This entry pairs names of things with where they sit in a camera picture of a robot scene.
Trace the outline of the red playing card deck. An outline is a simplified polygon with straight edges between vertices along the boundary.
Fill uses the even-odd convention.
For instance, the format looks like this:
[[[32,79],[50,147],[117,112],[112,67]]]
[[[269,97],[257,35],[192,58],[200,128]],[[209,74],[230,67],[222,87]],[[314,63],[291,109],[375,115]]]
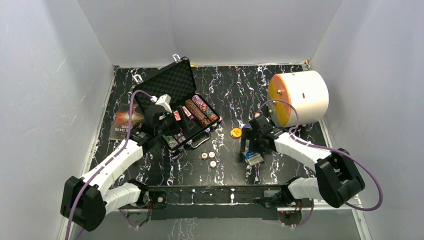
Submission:
[[[184,118],[183,118],[183,113],[182,113],[182,110],[180,109],[180,106],[178,106],[174,111],[173,111],[173,115],[174,115],[174,118],[175,118],[175,120],[178,122],[178,123],[182,123],[182,122],[184,122]]]

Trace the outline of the blue playing card deck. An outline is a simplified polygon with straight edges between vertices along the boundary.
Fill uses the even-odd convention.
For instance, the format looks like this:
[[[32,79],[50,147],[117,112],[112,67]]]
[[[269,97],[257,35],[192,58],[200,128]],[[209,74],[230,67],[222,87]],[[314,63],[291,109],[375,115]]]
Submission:
[[[264,161],[262,155],[258,152],[247,150],[243,152],[243,156],[245,161],[248,163],[249,166],[254,166],[257,164],[260,164]]]

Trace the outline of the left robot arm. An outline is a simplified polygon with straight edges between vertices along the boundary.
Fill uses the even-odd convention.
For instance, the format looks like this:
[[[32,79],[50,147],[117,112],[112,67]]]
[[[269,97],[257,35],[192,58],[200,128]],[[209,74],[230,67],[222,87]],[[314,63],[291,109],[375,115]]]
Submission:
[[[150,205],[148,185],[135,179],[115,188],[112,185],[163,137],[182,133],[189,120],[181,106],[171,111],[160,104],[148,106],[142,122],[128,127],[126,139],[115,151],[81,177],[72,176],[65,182],[60,213],[69,223],[91,232],[121,207]]]

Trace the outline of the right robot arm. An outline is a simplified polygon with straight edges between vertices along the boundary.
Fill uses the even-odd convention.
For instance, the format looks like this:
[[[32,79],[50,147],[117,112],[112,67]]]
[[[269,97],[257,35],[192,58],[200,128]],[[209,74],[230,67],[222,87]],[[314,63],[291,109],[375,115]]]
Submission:
[[[313,147],[293,135],[287,128],[273,126],[260,115],[241,129],[240,152],[258,155],[280,153],[300,162],[315,174],[314,177],[294,177],[281,190],[263,201],[276,200],[295,207],[303,199],[323,200],[339,208],[365,189],[365,182],[355,163],[343,149],[327,150]]]

